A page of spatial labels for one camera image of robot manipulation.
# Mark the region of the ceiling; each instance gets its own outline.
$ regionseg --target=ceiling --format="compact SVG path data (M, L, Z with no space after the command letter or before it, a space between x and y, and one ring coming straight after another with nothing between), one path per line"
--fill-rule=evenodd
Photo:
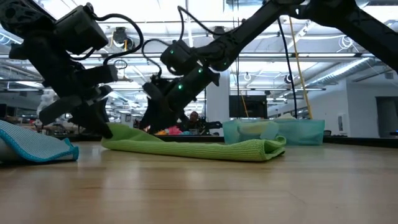
M65 14L69 13L73 8L80 4L86 4L83 0L34 0L37 4L42 6L54 18L59 19ZM203 21L204 25L213 29L214 26L225 26L227 29L233 29L238 25L238 18L250 17L261 6L258 0L241 0L239 1L239 10L237 0L91 0L95 13L98 16L104 16L109 13L119 13L130 17L134 20L142 32L145 39L159 38L164 41L170 42L177 39L180 34L181 23L177 6L187 8L195 17ZM369 1L357 1L359 4ZM384 4L385 1L370 1L368 6L364 8L366 12L374 16L376 19L383 23L389 24L394 30L398 30L398 1L390 1L395 6L379 6ZM201 47L210 43L213 38L196 23L191 22L185 18L185 33L184 40L191 46ZM353 42L348 38L344 38L344 34L338 29L323 27L312 21L304 21L292 19L293 32L290 30L289 18L281 16L282 27L287 38L287 45L289 52L294 52L292 36L297 38L297 52L300 54L300 68L303 71L304 78L309 82L313 77L326 69L339 65L340 63L349 63L357 60L355 57L346 57L347 55L339 55L343 53L351 54L355 52L364 52L360 45ZM104 33L109 37L111 42L112 33L116 27L126 27L126 32L135 43L138 43L137 32L126 21L120 19L109 19L105 22L99 22L100 27ZM33 76L36 77L34 67L29 62L20 62L7 59L9 46L11 42L22 42L22 40L4 30L0 30L3 37L0 37L0 53L2 60L0 62L7 62L7 65L2 65L7 68L9 64L17 67L23 67L30 70ZM239 70L237 70L236 63L232 64L229 68L231 86L236 86L238 73L239 85L245 87L268 87L268 88L288 88L285 84L284 78L288 74L288 67L284 58L284 46L282 38L277 34L279 27L277 23L269 26L264 32L259 35L255 40L248 44L242 51L239 59ZM145 51L155 56L154 60L160 62L159 55L165 50L165 46L157 42L151 42L145 48ZM102 63L102 58L97 53L116 53L123 51L122 48L117 47L115 44L110 43L101 51L96 52L92 57L83 62L87 68L99 65ZM327 53L322 57L311 57L305 53ZM137 90L144 83L149 81L149 77L157 72L157 67L151 65L146 59L142 58L139 53L128 55L124 57L128 63L128 67L119 71L119 77L126 77L131 82L118 82L111 83L114 88L125 89L118 91L120 97L124 97L128 102L140 103L145 107L145 95ZM296 77L295 82L298 81L298 68L295 58L291 58L290 66L293 75ZM165 77L172 77L167 72L167 69L162 65L163 74ZM0 74L3 79L10 78L6 73ZM26 75L19 72L18 78L23 78ZM29 87L21 83L12 83L13 86ZM281 92L273 91L272 94L277 97Z

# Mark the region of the light blue towel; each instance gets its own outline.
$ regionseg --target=light blue towel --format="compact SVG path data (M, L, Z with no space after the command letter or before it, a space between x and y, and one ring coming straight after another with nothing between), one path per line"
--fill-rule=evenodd
M0 121L1 162L75 161L79 149L68 139L63 141Z

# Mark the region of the wooden table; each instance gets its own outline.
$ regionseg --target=wooden table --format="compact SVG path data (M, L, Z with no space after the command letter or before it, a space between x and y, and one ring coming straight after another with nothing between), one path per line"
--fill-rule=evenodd
M2 167L1 223L398 223L398 150L290 147L265 163L108 151Z

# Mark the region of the green microfiber cloth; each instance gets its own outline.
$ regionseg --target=green microfiber cloth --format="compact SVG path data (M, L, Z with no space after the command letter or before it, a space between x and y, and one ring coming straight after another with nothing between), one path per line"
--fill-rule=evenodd
M253 139L230 145L163 142L155 136L123 124L109 123L108 126L113 137L103 138L101 141L103 147L166 156L261 162L282 154L286 144L286 139L282 136L276 137L275 141Z

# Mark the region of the wooden tabletop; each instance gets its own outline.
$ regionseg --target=wooden tabletop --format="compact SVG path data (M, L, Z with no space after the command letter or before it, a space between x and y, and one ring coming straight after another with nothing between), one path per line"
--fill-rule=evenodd
M108 151L0 169L1 223L398 223L398 150L290 147L265 163Z

